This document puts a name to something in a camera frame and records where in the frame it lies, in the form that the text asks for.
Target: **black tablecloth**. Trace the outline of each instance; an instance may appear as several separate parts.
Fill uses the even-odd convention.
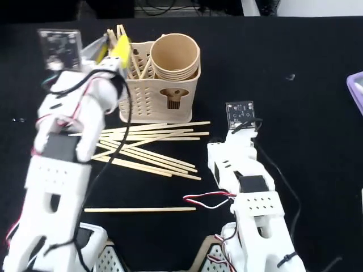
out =
[[[361,271],[363,118],[345,80],[363,70],[363,18],[134,19],[0,27],[0,236],[21,212],[36,110],[44,98],[36,29],[80,29],[86,45],[120,23],[135,42],[171,32],[197,41],[202,76],[193,120],[211,120],[211,134],[224,137],[225,102],[253,100],[256,115],[264,120],[258,140],[302,201],[296,250],[305,265],[318,271],[341,255],[344,260],[334,271]],[[120,126],[117,113],[107,117],[107,126]],[[196,164],[202,181],[112,166],[87,207],[185,206],[183,195],[216,190],[207,168],[207,142],[148,146]],[[91,164],[93,176],[104,165]],[[290,225],[296,202],[276,171],[266,167]],[[204,237],[218,233],[232,219],[227,206],[190,213],[83,216],[84,222],[108,231],[133,270],[189,268]]]

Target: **robotic arm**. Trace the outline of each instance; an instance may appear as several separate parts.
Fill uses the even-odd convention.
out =
[[[224,143],[208,144],[208,167],[220,189],[235,194],[230,211],[236,224],[227,224],[222,237],[225,253],[236,271],[305,272],[295,254],[275,183],[256,159],[257,136],[253,102],[227,103],[229,132]]]
[[[49,32],[46,33],[42,37],[51,40]],[[71,42],[68,45],[74,43],[74,34],[62,31],[53,32],[52,41],[59,35],[69,37]],[[103,44],[107,42],[104,37],[100,40]],[[64,41],[62,45],[63,50],[58,50],[58,55],[52,56],[52,60],[61,59],[62,52],[70,50]],[[87,162],[104,129],[104,115],[117,107],[123,89],[116,88],[112,80],[116,76],[125,77],[124,68],[129,55],[128,39],[120,39],[110,56],[99,63],[81,60],[81,70],[61,72],[49,90],[38,110],[38,133],[26,178],[23,211],[4,261],[4,271],[25,271],[32,251],[42,237],[47,239],[38,253],[34,269],[54,272],[83,270],[73,238],[91,173]],[[82,136],[70,137],[64,131],[81,132]],[[59,203],[54,211],[50,201],[55,196]],[[107,233],[100,227],[82,226],[93,232],[81,251],[84,263],[91,269],[104,248]],[[47,252],[50,245],[62,245],[68,241],[70,243]]]

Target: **white wall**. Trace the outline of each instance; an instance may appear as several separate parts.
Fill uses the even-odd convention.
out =
[[[362,16],[363,0],[281,0],[277,16]]]

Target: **beige plastic basket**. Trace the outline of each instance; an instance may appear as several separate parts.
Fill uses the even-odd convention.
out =
[[[139,69],[144,70],[150,57],[153,41],[132,43],[133,53]],[[172,82],[155,78],[152,65],[147,67],[144,79],[128,79],[133,103],[132,122],[134,123],[187,123],[192,119],[192,105],[200,76],[200,64],[192,79]],[[137,76],[135,67],[131,73]],[[119,102],[120,118],[128,119],[128,99]]]

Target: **stack of paper cups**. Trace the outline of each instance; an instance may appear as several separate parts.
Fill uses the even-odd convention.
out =
[[[158,78],[182,81],[195,76],[200,64],[200,49],[187,35],[162,35],[150,50],[151,64]]]

